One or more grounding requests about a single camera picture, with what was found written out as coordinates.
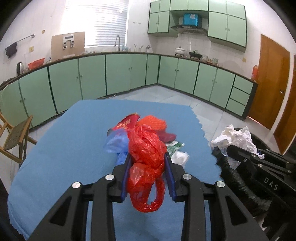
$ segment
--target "white pot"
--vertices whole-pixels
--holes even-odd
[[[181,46],[176,48],[175,54],[185,54],[185,49],[182,49]]]

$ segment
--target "wooden chair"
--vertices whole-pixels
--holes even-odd
[[[17,126],[12,126],[0,113],[0,119],[4,123],[3,126],[0,124],[0,137],[2,136],[5,128],[7,128],[9,131],[9,135],[4,143],[4,146],[0,146],[0,153],[4,154],[8,158],[12,159],[13,161],[16,161],[19,164],[22,164],[26,159],[27,141],[33,143],[34,145],[36,145],[37,143],[36,140],[28,136],[32,118],[33,116],[31,115],[28,119],[19,123]],[[17,145],[19,145],[20,147],[19,157],[7,151],[12,149],[13,147],[16,147]]]

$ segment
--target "blue tablecloth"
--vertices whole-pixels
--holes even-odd
[[[79,101],[38,141],[12,183],[9,217],[26,239],[73,182],[93,183],[112,172],[117,156],[103,150],[106,133],[135,112],[142,117],[154,115],[167,121],[167,132],[175,133],[177,140],[185,143],[181,150],[190,156],[185,167],[187,173],[207,183],[220,180],[220,167],[215,165],[216,158],[211,155],[201,125],[190,107],[127,100]],[[129,196],[122,204],[114,203],[113,212],[118,241],[180,241],[184,203],[174,203],[168,191],[156,212],[138,212]],[[210,240],[208,222],[207,234]]]

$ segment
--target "window blind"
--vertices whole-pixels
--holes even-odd
[[[85,32],[85,47],[126,42],[129,0],[67,0],[61,32]]]

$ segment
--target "faucet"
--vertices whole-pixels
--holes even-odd
[[[119,52],[119,51],[120,51],[120,36],[119,36],[119,35],[116,36],[115,43],[114,43],[114,47],[116,46],[117,38],[118,38],[118,48],[117,48],[117,52]]]

